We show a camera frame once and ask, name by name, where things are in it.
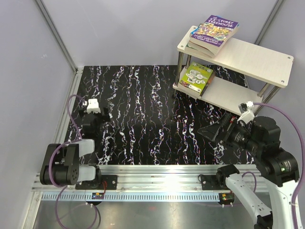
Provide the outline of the lime green treehouse book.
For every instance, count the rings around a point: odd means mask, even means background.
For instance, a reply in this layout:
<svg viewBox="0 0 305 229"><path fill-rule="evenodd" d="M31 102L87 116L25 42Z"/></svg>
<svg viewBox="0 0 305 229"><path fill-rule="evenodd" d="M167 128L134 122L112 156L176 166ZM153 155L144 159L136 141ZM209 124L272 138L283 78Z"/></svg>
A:
<svg viewBox="0 0 305 229"><path fill-rule="evenodd" d="M202 95L215 77L214 70L192 62L180 77L179 84Z"/></svg>

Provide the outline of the orange 78-storey treehouse book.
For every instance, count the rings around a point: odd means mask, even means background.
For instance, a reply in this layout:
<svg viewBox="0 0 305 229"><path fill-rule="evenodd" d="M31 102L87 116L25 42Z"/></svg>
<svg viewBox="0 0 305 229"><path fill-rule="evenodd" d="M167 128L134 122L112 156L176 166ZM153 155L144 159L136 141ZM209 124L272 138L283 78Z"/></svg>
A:
<svg viewBox="0 0 305 229"><path fill-rule="evenodd" d="M190 51L196 51L196 52L200 52L200 53L204 53L210 57L214 57L215 54L212 53L210 50L208 50L207 48L204 48L200 45L197 45L193 42L188 42L186 47L185 47L185 50L190 50Z"/></svg>

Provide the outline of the purple treehouse book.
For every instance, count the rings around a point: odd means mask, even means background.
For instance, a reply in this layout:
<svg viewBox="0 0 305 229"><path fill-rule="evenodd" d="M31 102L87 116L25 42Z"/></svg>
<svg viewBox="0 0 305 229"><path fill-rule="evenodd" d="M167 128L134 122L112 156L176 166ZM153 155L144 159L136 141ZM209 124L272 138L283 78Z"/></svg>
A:
<svg viewBox="0 0 305 229"><path fill-rule="evenodd" d="M214 32L209 32L208 35L212 38L212 44L217 48L217 55L227 40L238 31L239 23L215 15L211 15L205 22L214 24L212 28Z"/></svg>

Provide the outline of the dark tale of two cities book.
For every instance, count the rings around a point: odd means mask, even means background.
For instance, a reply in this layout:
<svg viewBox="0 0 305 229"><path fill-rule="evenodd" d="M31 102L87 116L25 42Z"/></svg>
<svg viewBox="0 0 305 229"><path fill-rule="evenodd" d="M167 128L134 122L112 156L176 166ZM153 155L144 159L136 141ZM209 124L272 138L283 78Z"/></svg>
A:
<svg viewBox="0 0 305 229"><path fill-rule="evenodd" d="M191 70L189 73L184 74L184 76L180 79L179 84L202 96L213 81L214 77L215 72L203 74Z"/></svg>

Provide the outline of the green 104-storey treehouse book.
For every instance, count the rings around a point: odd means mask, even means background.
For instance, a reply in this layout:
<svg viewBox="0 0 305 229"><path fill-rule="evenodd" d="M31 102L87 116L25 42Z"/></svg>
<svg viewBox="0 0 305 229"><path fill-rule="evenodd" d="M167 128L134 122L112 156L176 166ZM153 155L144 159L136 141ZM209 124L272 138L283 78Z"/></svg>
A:
<svg viewBox="0 0 305 229"><path fill-rule="evenodd" d="M217 48L212 44L212 38L208 35L212 30L214 24L205 22L198 27L193 27L189 33L190 40L186 48L191 51L201 52L205 55L213 57L217 53Z"/></svg>

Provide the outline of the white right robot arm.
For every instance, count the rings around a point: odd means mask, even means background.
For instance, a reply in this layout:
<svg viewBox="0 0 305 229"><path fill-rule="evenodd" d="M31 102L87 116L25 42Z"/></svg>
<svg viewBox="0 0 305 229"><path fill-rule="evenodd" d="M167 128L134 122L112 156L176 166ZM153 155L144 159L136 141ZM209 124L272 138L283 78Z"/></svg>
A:
<svg viewBox="0 0 305 229"><path fill-rule="evenodd" d="M299 184L299 170L294 156L280 147L281 129L270 117L252 118L251 130L238 119L225 114L198 133L208 140L241 148L251 154L255 166L264 178L271 201L267 207L246 184L234 165L217 169L216 185L232 191L252 218L255 229L300 229L302 223L294 196Z"/></svg>

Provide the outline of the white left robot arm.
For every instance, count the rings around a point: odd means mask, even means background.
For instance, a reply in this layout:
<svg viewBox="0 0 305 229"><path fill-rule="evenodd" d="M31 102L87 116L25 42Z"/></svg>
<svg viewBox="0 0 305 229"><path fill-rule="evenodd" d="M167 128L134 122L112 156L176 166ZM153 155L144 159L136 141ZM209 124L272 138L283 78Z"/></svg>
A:
<svg viewBox="0 0 305 229"><path fill-rule="evenodd" d="M96 166L80 165L79 158L95 150L95 139L102 124L110 121L106 107L99 112L79 109L83 139L49 144L40 171L40 183L62 187L86 181L91 189L102 186Z"/></svg>

